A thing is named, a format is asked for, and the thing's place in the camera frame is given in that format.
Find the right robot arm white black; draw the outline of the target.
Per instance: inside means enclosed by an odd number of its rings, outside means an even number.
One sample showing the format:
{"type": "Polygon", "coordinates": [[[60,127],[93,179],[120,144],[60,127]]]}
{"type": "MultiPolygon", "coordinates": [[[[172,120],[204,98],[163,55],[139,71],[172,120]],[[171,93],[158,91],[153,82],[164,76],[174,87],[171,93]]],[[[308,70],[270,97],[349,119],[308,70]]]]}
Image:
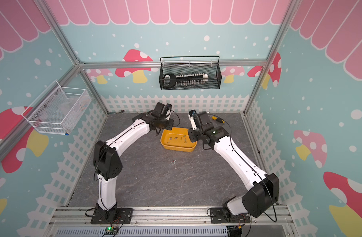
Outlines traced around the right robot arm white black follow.
{"type": "Polygon", "coordinates": [[[279,178],[267,174],[256,166],[234,143],[229,133],[221,126],[207,130],[188,130],[192,142],[202,141],[212,150],[222,156],[237,173],[247,189],[247,192],[228,201],[226,209],[231,215],[249,213],[259,217],[278,202],[279,178]]]}

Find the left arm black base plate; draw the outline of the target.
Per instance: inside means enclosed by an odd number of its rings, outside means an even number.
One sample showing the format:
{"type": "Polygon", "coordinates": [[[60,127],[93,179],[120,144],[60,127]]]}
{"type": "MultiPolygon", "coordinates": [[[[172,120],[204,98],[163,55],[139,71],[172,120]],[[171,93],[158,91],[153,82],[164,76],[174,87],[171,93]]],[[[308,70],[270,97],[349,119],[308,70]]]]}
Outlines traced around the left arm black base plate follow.
{"type": "Polygon", "coordinates": [[[130,224],[133,211],[132,208],[116,208],[108,211],[98,207],[92,215],[90,224],[130,224]]]}

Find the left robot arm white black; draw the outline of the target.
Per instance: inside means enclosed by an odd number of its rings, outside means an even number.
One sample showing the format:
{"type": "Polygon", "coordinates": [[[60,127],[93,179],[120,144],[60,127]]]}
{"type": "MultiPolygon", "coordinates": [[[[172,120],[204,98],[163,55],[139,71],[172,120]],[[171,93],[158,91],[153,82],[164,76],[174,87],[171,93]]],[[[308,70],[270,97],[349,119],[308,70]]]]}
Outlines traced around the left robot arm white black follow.
{"type": "Polygon", "coordinates": [[[117,177],[123,169],[120,156],[142,136],[157,128],[171,130],[173,119],[158,119],[150,114],[139,114],[133,123],[120,134],[104,141],[98,141],[94,148],[93,165],[99,183],[99,197],[96,212],[109,222],[117,216],[117,200],[115,195],[117,177]]]}

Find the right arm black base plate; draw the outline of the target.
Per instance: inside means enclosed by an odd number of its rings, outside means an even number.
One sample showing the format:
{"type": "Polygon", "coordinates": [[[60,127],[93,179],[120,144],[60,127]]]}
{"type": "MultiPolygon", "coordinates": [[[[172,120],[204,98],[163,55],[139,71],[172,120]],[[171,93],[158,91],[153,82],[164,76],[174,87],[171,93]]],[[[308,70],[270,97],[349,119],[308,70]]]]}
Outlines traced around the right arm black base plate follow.
{"type": "Polygon", "coordinates": [[[210,217],[212,224],[228,224],[228,223],[236,223],[240,225],[244,225],[247,223],[251,223],[249,213],[242,213],[239,215],[232,215],[226,208],[224,207],[211,207],[207,210],[207,215],[210,217]]]}

